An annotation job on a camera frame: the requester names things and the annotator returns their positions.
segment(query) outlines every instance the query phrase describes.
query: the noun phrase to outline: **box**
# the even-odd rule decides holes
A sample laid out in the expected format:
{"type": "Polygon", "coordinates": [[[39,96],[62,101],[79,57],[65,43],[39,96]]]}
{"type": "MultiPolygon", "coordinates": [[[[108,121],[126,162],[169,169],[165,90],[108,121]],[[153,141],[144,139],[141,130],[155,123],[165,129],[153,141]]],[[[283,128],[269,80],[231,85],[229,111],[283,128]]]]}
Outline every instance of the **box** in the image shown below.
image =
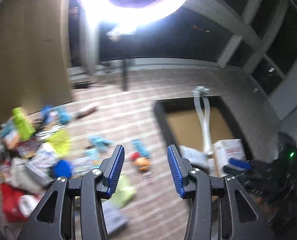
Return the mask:
{"type": "Polygon", "coordinates": [[[241,139],[220,140],[213,144],[216,170],[219,177],[227,174],[223,172],[223,166],[229,163],[230,158],[246,160],[241,139]]]}

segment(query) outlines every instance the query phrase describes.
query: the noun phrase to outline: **ribbed rubber pad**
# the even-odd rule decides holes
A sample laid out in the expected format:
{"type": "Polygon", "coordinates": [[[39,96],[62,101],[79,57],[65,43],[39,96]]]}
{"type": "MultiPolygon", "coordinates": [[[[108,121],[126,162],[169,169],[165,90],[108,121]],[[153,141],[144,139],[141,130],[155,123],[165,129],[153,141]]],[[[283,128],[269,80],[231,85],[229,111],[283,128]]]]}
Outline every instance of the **ribbed rubber pad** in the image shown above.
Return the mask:
{"type": "Polygon", "coordinates": [[[124,147],[122,146],[119,153],[117,154],[117,157],[115,159],[115,162],[114,162],[112,170],[111,170],[111,173],[108,177],[107,194],[110,197],[116,191],[118,179],[120,177],[121,170],[122,170],[123,163],[124,163],[124,156],[125,156],[125,151],[124,151],[124,147]]]}
{"type": "Polygon", "coordinates": [[[174,153],[170,146],[167,148],[167,161],[170,165],[176,192],[179,193],[180,197],[182,198],[185,194],[183,188],[183,177],[180,173],[179,166],[175,160],[174,153]]]}

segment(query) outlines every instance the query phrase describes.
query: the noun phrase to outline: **pile of clutter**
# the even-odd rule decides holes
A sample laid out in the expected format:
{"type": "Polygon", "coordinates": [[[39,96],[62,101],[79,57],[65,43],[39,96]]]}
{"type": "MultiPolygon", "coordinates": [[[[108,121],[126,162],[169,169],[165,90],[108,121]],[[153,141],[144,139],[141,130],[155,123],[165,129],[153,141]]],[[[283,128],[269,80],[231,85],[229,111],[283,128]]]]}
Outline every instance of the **pile of clutter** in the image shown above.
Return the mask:
{"type": "MultiPolygon", "coordinates": [[[[65,160],[71,143],[66,125],[92,113],[96,106],[91,104],[81,109],[75,117],[70,116],[64,106],[46,106],[33,121],[23,108],[17,107],[12,117],[0,125],[0,190],[2,211],[8,222],[26,221],[57,177],[84,175],[99,166],[101,160],[94,154],[88,155],[91,161],[84,168],[84,174],[79,168],[83,163],[65,160]]],[[[98,137],[92,140],[101,145],[98,137]]]]}
{"type": "MultiPolygon", "coordinates": [[[[2,211],[8,222],[27,221],[46,190],[56,178],[83,176],[99,168],[101,153],[113,142],[99,135],[88,137],[90,146],[84,157],[67,161],[71,139],[66,125],[96,110],[91,104],[70,116],[64,106],[46,106],[40,117],[30,120],[23,108],[13,109],[12,117],[0,125],[0,191],[2,211]]],[[[139,140],[132,141],[136,152],[131,156],[134,165],[151,182],[151,155],[139,140]]],[[[121,175],[112,198],[104,201],[103,214],[109,235],[119,232],[128,218],[120,210],[134,197],[136,190],[126,175],[121,175]]]]}

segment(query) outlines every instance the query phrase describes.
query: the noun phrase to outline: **blue object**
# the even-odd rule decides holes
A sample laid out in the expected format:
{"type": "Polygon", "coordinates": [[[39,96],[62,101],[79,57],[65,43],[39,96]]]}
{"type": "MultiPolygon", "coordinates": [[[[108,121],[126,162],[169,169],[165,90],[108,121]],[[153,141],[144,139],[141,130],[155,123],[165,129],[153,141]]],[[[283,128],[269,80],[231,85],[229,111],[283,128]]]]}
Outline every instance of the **blue object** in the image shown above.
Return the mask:
{"type": "Polygon", "coordinates": [[[3,139],[6,135],[8,135],[11,131],[13,131],[14,128],[14,124],[13,121],[8,121],[5,126],[3,127],[3,130],[1,132],[1,139],[3,139]]]}
{"type": "Polygon", "coordinates": [[[66,112],[65,106],[54,107],[54,110],[57,112],[60,124],[68,124],[71,121],[71,116],[66,112]]]}
{"type": "Polygon", "coordinates": [[[108,235],[122,229],[127,224],[128,218],[111,201],[104,201],[102,208],[108,235]]]}
{"type": "Polygon", "coordinates": [[[132,144],[133,144],[133,147],[136,149],[136,151],[141,155],[141,157],[149,158],[151,156],[150,153],[143,146],[141,140],[139,139],[133,140],[132,144]]]}
{"type": "Polygon", "coordinates": [[[72,176],[71,164],[68,161],[60,160],[52,167],[54,177],[65,176],[68,179],[72,176]]]}
{"type": "Polygon", "coordinates": [[[234,158],[229,159],[229,164],[240,167],[240,168],[242,168],[244,170],[250,170],[251,169],[251,165],[249,163],[244,162],[244,161],[240,161],[240,160],[237,160],[237,159],[234,159],[234,158]]]}
{"type": "Polygon", "coordinates": [[[112,141],[106,140],[98,135],[89,136],[89,141],[102,153],[107,152],[106,146],[112,144],[112,141]]]}
{"type": "Polygon", "coordinates": [[[124,147],[122,146],[115,158],[115,162],[114,162],[111,172],[108,176],[107,194],[110,197],[116,191],[118,179],[120,177],[121,170],[122,170],[123,163],[124,163],[124,158],[125,158],[125,150],[124,150],[124,147]]]}
{"type": "Polygon", "coordinates": [[[85,151],[85,154],[88,155],[88,156],[92,156],[92,157],[98,158],[98,151],[95,148],[86,150],[85,151]]]}
{"type": "Polygon", "coordinates": [[[181,198],[183,198],[185,195],[185,190],[183,187],[183,177],[175,159],[174,152],[172,151],[172,148],[170,146],[167,148],[167,161],[170,165],[176,192],[180,195],[181,198]]]}
{"type": "Polygon", "coordinates": [[[48,123],[51,122],[50,120],[50,113],[52,111],[52,106],[50,105],[46,105],[42,110],[41,110],[41,114],[42,114],[42,125],[41,127],[47,125],[48,123]]]}

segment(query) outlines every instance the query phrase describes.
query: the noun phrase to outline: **ceiling light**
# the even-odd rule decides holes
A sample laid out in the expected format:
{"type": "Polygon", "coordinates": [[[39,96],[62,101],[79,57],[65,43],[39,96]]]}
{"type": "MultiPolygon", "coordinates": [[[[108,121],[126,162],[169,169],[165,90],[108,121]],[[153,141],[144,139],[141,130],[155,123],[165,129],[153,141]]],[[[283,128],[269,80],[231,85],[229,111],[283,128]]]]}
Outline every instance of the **ceiling light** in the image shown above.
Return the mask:
{"type": "Polygon", "coordinates": [[[127,25],[134,29],[137,26],[154,22],[169,16],[178,10],[186,0],[156,0],[142,8],[117,7],[108,0],[80,0],[85,9],[88,22],[97,24],[100,21],[127,25]]]}

